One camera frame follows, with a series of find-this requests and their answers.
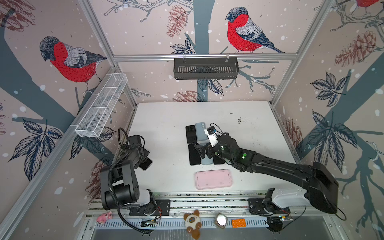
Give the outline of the light blue phone case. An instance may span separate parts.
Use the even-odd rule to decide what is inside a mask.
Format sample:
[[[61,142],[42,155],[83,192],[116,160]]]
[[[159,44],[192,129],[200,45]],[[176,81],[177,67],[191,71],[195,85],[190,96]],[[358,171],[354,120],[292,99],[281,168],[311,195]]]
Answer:
[[[206,124],[204,122],[196,123],[196,135],[198,141],[206,141],[208,139],[207,134],[205,133]]]
[[[206,144],[210,144],[210,142],[200,143],[200,146],[205,146]],[[205,155],[205,157],[201,159],[202,165],[212,165],[213,163],[213,158],[209,158],[208,155]]]

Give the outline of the blue phone black screen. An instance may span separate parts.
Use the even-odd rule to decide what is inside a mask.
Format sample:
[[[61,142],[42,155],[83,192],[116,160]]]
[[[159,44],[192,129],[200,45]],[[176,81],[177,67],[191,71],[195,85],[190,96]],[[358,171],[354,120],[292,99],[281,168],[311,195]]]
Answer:
[[[190,166],[201,164],[201,156],[195,146],[198,146],[198,144],[188,144]]]

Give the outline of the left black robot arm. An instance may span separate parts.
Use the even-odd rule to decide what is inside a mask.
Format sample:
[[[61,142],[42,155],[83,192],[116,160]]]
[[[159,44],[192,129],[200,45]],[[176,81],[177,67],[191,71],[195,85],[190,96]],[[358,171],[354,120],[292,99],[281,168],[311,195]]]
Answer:
[[[153,214],[158,206],[151,190],[141,190],[136,169],[147,170],[153,163],[150,152],[145,149],[145,139],[140,135],[129,136],[123,128],[118,129],[118,142],[121,151],[117,159],[101,169],[101,200],[105,210],[117,210],[120,219],[142,235],[150,235],[152,230],[142,230],[124,219],[122,210],[137,209],[139,214]]]

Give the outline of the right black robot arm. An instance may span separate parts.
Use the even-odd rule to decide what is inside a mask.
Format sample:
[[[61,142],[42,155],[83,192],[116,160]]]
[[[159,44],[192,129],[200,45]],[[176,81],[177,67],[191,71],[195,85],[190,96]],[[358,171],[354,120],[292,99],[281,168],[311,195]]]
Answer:
[[[193,152],[202,158],[216,156],[240,172],[264,174],[296,185],[291,189],[268,190],[265,199],[276,207],[311,205],[326,214],[338,213],[339,183],[323,164],[300,165],[272,159],[240,148],[228,134],[211,135],[210,139],[203,146],[194,144]]]

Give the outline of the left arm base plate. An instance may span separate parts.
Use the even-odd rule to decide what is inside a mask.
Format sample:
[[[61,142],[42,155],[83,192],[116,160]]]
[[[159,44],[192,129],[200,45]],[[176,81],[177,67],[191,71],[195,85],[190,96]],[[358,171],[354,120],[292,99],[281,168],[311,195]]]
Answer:
[[[156,216],[169,216],[171,201],[170,200],[156,200],[156,207],[144,210],[144,206],[141,207],[132,207],[129,212],[130,217],[152,217]]]

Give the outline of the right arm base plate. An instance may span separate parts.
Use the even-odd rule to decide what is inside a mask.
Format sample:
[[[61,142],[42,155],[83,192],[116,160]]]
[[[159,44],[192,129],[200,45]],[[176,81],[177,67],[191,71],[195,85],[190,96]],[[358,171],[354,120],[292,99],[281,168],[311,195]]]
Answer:
[[[269,217],[272,215],[290,215],[290,208],[280,208],[272,201],[266,199],[248,199],[249,213],[261,217]]]

